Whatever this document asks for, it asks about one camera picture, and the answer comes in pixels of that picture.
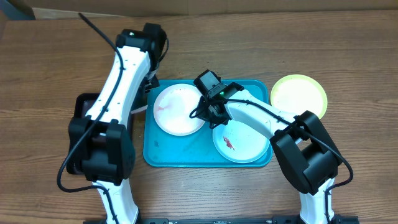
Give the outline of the white plate with sauce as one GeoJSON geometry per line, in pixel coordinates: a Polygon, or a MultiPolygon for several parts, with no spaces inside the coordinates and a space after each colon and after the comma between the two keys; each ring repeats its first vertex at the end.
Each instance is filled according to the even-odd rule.
{"type": "Polygon", "coordinates": [[[198,106],[201,96],[193,85],[179,83],[167,87],[154,103],[157,125],[174,136],[187,136],[198,131],[205,122],[189,115],[198,106]]]}

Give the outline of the light blue rimmed plate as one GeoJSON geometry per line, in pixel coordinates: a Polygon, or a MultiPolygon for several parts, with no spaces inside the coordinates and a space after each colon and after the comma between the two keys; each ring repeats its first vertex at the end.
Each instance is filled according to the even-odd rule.
{"type": "Polygon", "coordinates": [[[246,124],[229,121],[217,126],[212,136],[215,148],[231,166],[261,167],[271,161],[270,141],[246,124]]]}

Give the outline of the yellow-green rimmed plate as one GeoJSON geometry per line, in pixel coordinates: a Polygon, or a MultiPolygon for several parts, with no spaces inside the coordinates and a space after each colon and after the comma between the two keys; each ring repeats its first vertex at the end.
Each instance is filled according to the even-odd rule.
{"type": "Polygon", "coordinates": [[[273,107],[297,115],[311,111],[321,119],[327,110],[325,90],[311,77],[292,74],[278,80],[272,87],[270,101],[273,107]]]}

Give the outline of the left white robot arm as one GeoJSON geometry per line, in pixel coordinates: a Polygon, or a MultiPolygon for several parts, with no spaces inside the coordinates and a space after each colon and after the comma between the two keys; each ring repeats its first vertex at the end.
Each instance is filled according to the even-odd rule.
{"type": "Polygon", "coordinates": [[[68,127],[70,148],[60,170],[83,174],[106,210],[103,223],[137,223],[129,177],[135,162],[132,114],[147,108],[145,94],[159,86],[160,61],[169,47],[158,24],[143,30],[124,29],[110,43],[114,62],[102,91],[76,99],[68,127]]]}

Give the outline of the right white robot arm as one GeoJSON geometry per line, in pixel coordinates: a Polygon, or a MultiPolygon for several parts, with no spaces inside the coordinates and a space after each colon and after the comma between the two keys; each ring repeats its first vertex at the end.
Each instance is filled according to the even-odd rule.
{"type": "Polygon", "coordinates": [[[238,121],[262,134],[270,140],[285,178],[300,192],[300,222],[336,222],[331,191],[343,158],[317,115],[278,110],[235,82],[224,84],[210,70],[193,83],[201,98],[191,118],[209,122],[211,129],[238,121]]]}

